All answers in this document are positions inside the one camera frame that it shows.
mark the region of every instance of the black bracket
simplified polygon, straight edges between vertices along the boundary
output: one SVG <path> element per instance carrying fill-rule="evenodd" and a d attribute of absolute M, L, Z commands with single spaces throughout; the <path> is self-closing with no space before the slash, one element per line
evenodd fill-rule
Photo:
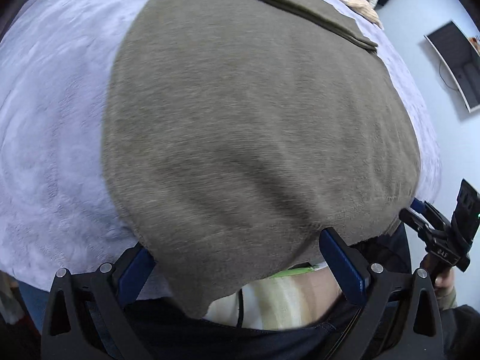
<path fill-rule="evenodd" d="M 155 261 L 139 243 L 116 263 L 95 272 L 57 271 L 50 290 L 42 330 L 44 360 L 111 360 L 88 310 L 94 302 L 115 346 L 125 360 L 153 360 L 128 324 L 123 307 L 135 301 Z"/>

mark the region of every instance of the blue clamp jaw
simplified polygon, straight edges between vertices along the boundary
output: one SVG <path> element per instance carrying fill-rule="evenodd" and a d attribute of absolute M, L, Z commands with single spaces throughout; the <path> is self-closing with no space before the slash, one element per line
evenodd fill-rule
<path fill-rule="evenodd" d="M 363 307 L 371 282 L 367 260 L 358 250 L 348 247 L 332 227 L 322 230 L 318 246 L 346 300 Z"/>

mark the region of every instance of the bed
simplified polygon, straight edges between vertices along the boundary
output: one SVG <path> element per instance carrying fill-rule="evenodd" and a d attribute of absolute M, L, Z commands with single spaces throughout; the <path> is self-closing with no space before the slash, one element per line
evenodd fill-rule
<path fill-rule="evenodd" d="M 57 269 L 95 270 L 137 242 L 102 178 L 100 129 L 114 57 L 146 1 L 29 0 L 0 43 L 0 270 L 42 290 Z M 439 147 L 411 74 L 380 28 L 325 1 L 378 43 L 417 136 L 416 196 L 433 201 Z M 140 299 L 165 295 L 164 284 L 154 272 Z"/>

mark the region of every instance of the white wall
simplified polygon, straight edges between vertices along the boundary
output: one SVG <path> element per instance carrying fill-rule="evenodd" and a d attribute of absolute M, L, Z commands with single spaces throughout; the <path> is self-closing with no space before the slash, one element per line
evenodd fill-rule
<path fill-rule="evenodd" d="M 480 191 L 480 112 L 469 114 L 460 94 L 445 86 L 438 74 L 440 59 L 424 35 L 453 20 L 467 35 L 478 34 L 458 0 L 390 0 L 378 9 L 385 32 L 405 60 L 431 114 L 442 156 L 442 184 L 435 206 L 450 218 L 462 179 Z M 442 76 L 454 83 L 442 66 Z M 413 267 L 425 254 L 422 242 L 409 231 Z M 457 271 L 457 299 L 480 310 L 480 234 L 470 252 L 470 268 Z"/>

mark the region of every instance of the black device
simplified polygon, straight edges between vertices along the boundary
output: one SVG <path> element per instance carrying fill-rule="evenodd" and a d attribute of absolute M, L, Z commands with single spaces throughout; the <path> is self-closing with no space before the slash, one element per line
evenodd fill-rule
<path fill-rule="evenodd" d="M 469 251 L 480 224 L 480 195 L 467 181 L 462 180 L 451 221 L 430 203 L 418 200 L 411 208 L 402 209 L 399 218 L 418 233 L 425 251 L 433 256 L 434 264 L 428 269 L 432 282 L 447 268 L 456 266 L 463 272 L 468 268 Z"/>
<path fill-rule="evenodd" d="M 418 232 L 426 251 L 438 259 L 432 278 L 445 267 L 467 269 L 468 251 L 480 222 L 480 196 L 462 181 L 457 206 L 449 222 L 431 204 L 415 200 L 399 216 Z M 309 359 L 315 360 L 433 360 L 443 358 L 440 311 L 429 273 L 387 271 L 369 264 L 348 247 L 333 228 L 322 230 L 319 248 L 346 300 L 357 306 L 340 335 L 330 335 Z M 42 332 L 43 360 L 111 360 L 102 344 L 86 303 L 95 303 L 123 360 L 153 360 L 130 327 L 125 305 L 137 298 L 155 261 L 142 245 L 127 249 L 116 263 L 95 272 L 57 271 L 50 291 Z M 382 339 L 377 332 L 382 328 Z"/>

